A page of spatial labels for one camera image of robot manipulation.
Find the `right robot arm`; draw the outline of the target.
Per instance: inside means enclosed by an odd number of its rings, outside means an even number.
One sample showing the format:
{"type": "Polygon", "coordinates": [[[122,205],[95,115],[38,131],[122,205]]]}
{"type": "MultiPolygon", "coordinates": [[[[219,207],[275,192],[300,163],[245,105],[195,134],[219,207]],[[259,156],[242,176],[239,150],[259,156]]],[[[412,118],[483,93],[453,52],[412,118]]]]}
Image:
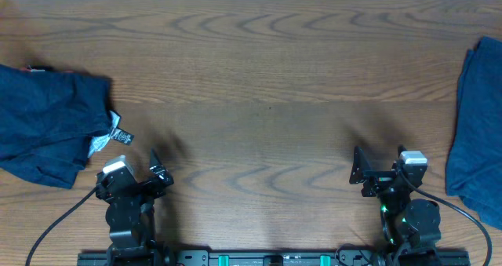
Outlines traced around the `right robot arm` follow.
{"type": "Polygon", "coordinates": [[[411,199],[422,185],[427,159],[420,151],[398,148],[389,170],[375,170],[363,150],[354,148],[350,184],[361,184],[364,197],[380,202],[380,220],[388,245],[373,254],[371,265],[439,265],[435,243],[441,238],[436,202],[411,199]]]}

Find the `blue denim shorts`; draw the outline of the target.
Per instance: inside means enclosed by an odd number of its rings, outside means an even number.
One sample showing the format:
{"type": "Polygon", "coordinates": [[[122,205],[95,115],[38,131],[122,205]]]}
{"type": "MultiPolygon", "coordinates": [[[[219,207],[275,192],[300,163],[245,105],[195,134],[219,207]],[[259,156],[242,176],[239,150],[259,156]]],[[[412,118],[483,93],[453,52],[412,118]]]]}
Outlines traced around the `blue denim shorts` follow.
{"type": "Polygon", "coordinates": [[[501,41],[483,37],[467,51],[457,83],[446,194],[501,229],[501,41]]]}

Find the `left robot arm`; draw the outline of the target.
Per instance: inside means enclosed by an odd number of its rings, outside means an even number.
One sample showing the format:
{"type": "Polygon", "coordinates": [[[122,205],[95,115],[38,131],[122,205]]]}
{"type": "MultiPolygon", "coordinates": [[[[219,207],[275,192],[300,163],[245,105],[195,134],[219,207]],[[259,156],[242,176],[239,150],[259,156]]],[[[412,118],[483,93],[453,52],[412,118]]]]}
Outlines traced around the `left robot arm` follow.
{"type": "Polygon", "coordinates": [[[174,265],[176,258],[156,239],[155,200],[166,194],[173,177],[155,151],[149,161],[151,176],[138,182],[124,155],[106,162],[96,175],[96,197],[109,204],[105,219],[111,245],[106,264],[174,265]]]}

